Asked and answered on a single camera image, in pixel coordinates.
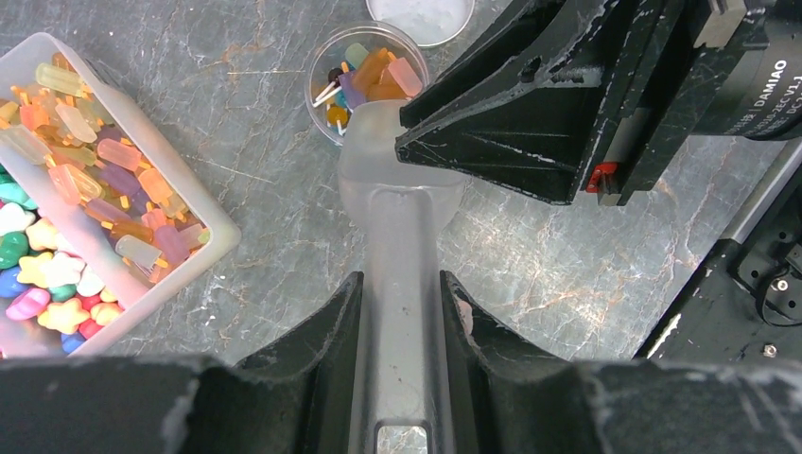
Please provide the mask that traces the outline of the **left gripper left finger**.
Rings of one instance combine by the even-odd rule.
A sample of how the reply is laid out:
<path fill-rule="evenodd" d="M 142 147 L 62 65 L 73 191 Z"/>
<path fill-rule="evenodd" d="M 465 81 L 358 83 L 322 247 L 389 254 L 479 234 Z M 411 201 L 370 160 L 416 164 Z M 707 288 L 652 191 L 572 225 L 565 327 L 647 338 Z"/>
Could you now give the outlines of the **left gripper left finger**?
<path fill-rule="evenodd" d="M 5 453 L 345 453 L 363 276 L 234 365 L 206 355 L 7 359 Z"/>

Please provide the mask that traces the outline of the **round jar lid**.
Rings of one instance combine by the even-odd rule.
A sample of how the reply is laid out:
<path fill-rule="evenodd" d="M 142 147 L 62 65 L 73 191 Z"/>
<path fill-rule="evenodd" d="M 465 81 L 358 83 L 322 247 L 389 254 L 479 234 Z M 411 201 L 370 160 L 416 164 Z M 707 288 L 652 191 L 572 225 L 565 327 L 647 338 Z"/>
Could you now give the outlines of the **round jar lid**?
<path fill-rule="evenodd" d="M 428 48 L 458 36 L 470 21 L 474 0 L 367 0 L 371 17 L 405 32 Z"/>

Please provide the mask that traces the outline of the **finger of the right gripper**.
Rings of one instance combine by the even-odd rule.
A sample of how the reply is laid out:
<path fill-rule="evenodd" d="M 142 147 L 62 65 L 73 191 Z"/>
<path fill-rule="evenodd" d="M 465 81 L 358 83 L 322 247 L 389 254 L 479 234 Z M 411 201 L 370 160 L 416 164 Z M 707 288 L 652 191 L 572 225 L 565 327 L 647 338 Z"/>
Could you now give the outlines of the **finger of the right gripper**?
<path fill-rule="evenodd" d="M 621 204 L 653 70 L 650 59 L 536 59 L 509 86 L 500 73 L 450 72 L 402 109 L 398 157 L 550 204 L 582 192 Z"/>

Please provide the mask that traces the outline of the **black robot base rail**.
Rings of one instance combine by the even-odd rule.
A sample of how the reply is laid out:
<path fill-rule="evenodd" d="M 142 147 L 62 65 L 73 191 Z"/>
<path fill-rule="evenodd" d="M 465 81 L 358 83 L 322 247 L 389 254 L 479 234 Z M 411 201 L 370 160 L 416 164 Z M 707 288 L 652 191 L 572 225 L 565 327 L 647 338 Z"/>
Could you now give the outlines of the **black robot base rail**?
<path fill-rule="evenodd" d="M 800 361 L 800 140 L 779 153 L 636 354 L 689 362 Z"/>

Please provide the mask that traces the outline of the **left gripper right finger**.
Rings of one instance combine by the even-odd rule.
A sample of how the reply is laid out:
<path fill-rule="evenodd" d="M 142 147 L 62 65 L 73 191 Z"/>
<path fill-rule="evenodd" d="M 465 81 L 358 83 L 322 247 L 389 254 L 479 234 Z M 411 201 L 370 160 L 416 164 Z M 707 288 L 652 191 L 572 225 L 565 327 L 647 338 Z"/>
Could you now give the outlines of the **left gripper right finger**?
<path fill-rule="evenodd" d="M 559 358 L 440 276 L 456 453 L 797 453 L 801 370 Z"/>

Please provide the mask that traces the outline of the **clear round plastic jar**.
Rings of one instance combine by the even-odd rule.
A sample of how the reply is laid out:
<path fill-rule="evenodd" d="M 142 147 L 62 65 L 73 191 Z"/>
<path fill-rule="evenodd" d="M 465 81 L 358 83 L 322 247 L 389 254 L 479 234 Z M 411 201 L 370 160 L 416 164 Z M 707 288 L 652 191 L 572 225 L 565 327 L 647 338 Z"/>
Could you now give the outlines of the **clear round plastic jar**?
<path fill-rule="evenodd" d="M 319 131 L 339 146 L 357 107 L 410 101 L 429 84 L 427 63 L 411 36 L 385 22 L 363 21 L 336 29 L 315 52 L 305 105 Z"/>

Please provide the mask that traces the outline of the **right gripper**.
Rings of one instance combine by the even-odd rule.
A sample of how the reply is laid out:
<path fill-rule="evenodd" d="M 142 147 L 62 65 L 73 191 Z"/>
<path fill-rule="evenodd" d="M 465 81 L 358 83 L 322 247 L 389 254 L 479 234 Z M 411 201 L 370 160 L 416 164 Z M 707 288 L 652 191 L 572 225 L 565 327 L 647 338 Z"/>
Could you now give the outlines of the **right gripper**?
<path fill-rule="evenodd" d="M 798 1 L 665 1 L 612 121 L 606 154 L 586 172 L 601 205 L 654 188 L 692 135 L 781 142 L 801 135 Z M 425 128 L 539 88 L 600 86 L 631 1 L 513 1 L 401 111 Z"/>

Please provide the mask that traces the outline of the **clear plastic scoop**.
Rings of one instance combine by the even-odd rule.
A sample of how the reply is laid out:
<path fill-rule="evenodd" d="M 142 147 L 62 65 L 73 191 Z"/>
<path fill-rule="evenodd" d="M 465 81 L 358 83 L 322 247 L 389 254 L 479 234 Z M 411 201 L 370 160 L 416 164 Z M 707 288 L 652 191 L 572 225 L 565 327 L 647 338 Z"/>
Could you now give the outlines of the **clear plastic scoop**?
<path fill-rule="evenodd" d="M 385 427 L 419 427 L 431 453 L 455 449 L 437 239 L 467 183 L 401 163 L 401 102 L 359 106 L 338 164 L 345 210 L 365 233 L 349 449 L 374 453 Z"/>

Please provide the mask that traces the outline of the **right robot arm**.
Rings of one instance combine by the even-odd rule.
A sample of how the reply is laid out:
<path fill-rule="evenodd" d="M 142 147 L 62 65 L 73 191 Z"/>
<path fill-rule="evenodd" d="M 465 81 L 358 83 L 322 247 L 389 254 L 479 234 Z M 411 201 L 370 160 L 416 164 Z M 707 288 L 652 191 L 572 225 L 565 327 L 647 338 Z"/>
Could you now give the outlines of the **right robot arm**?
<path fill-rule="evenodd" d="M 797 1 L 514 1 L 400 111 L 401 162 L 622 206 L 692 135 L 801 134 Z"/>

